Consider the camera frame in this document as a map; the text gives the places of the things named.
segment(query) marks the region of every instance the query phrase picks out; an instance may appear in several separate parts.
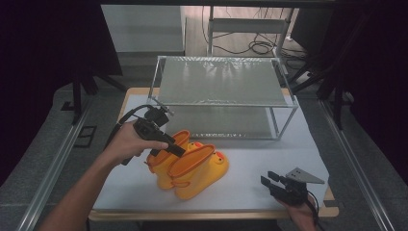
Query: finger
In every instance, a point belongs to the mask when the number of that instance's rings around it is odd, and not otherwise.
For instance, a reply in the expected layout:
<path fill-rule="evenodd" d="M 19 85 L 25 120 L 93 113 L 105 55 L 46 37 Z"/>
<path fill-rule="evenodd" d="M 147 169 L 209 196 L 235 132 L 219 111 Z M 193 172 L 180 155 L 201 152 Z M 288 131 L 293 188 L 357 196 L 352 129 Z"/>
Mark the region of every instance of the finger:
<path fill-rule="evenodd" d="M 168 143 L 162 141 L 143 141 L 140 143 L 140 147 L 142 149 L 151 148 L 162 150 L 168 148 Z"/>

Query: gray floor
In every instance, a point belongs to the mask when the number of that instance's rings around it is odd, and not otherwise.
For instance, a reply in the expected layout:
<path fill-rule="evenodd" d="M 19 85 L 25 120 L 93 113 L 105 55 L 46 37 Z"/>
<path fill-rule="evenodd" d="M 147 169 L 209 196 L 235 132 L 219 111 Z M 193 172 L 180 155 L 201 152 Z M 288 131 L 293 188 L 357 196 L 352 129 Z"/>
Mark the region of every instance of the gray floor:
<path fill-rule="evenodd" d="M 188 34 L 197 37 L 199 34 Z M 201 51 L 191 48 L 192 41 L 188 41 L 187 55 L 202 56 Z M 114 77 L 120 83 L 129 87 L 148 87 L 154 70 L 155 58 L 120 56 L 123 77 Z M 97 126 L 96 135 L 89 148 L 73 148 L 70 152 L 59 179 L 51 192 L 43 213 L 38 222 L 62 198 L 72 184 L 92 163 L 113 128 L 120 110 L 124 92 L 96 78 L 99 92 L 92 96 L 92 106 L 88 119 L 84 125 Z M 315 91 L 318 85 L 311 86 L 300 92 L 297 97 L 312 136 L 318 145 L 321 158 L 325 162 L 330 178 L 329 184 L 340 208 L 336 218 L 325 218 L 321 221 L 325 230 L 381 230 L 372 214 L 367 197 L 358 186 L 347 157 L 341 149 L 333 130 L 329 126 L 324 109 L 318 102 Z M 55 156 L 61 141 L 70 128 L 72 112 L 61 111 L 65 101 L 72 100 L 70 86 L 61 88 L 55 93 L 54 107 L 48 118 L 38 131 L 19 165 L 0 189 L 0 230 L 15 230 L 38 185 Z M 370 137 L 355 121 L 348 107 L 344 107 L 342 119 L 344 134 L 352 147 L 364 173 L 374 191 L 387 211 L 395 230 L 408 230 L 408 189 L 396 174 L 393 167 L 375 145 Z M 293 224 L 286 219 L 278 221 L 283 230 L 295 230 Z M 91 230 L 138 230 L 135 222 L 91 222 Z"/>

